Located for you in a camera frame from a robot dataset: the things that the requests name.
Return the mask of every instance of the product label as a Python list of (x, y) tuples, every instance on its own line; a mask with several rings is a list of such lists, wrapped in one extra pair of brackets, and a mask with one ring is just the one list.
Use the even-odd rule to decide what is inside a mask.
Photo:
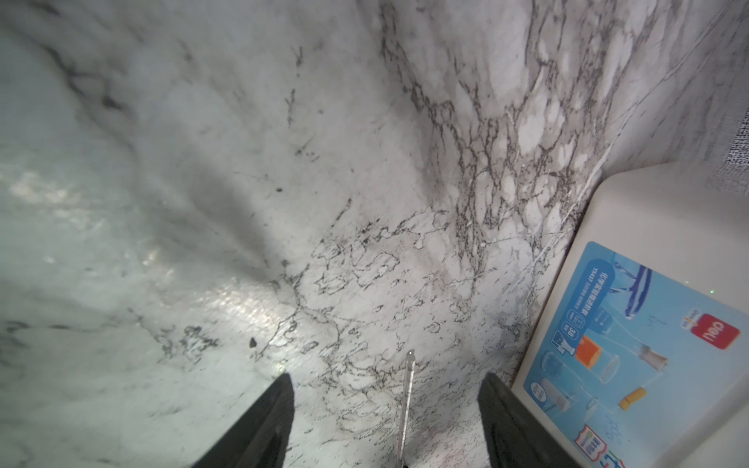
[(748, 328), (746, 314), (589, 243), (524, 388), (591, 467), (648, 468), (749, 374)]

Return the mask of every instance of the white marble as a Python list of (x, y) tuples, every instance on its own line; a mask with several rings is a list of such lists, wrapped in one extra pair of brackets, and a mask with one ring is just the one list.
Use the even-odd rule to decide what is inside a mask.
[(283, 371), (287, 467), (485, 467), (605, 174), (720, 157), (745, 1), (8, 1), (0, 464), (188, 466)]

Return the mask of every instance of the red deli logo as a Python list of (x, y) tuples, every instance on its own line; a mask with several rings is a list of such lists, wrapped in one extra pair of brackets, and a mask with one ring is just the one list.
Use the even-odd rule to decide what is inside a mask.
[(735, 326), (729, 325), (710, 314), (702, 314), (691, 331), (692, 335), (700, 337), (721, 350), (728, 348), (741, 334), (741, 330)]

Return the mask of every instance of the orange liquid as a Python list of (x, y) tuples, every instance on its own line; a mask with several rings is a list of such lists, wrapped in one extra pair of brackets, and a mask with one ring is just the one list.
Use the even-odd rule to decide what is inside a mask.
[(577, 346), (577, 352), (574, 354), (574, 357), (582, 365), (591, 369), (598, 362), (598, 358), (601, 357), (601, 347), (584, 335)]

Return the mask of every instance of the white plastic box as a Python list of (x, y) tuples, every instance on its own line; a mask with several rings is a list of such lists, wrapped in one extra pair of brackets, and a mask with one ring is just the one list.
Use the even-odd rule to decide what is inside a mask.
[(596, 190), (512, 391), (583, 467), (749, 467), (749, 198), (705, 165)]

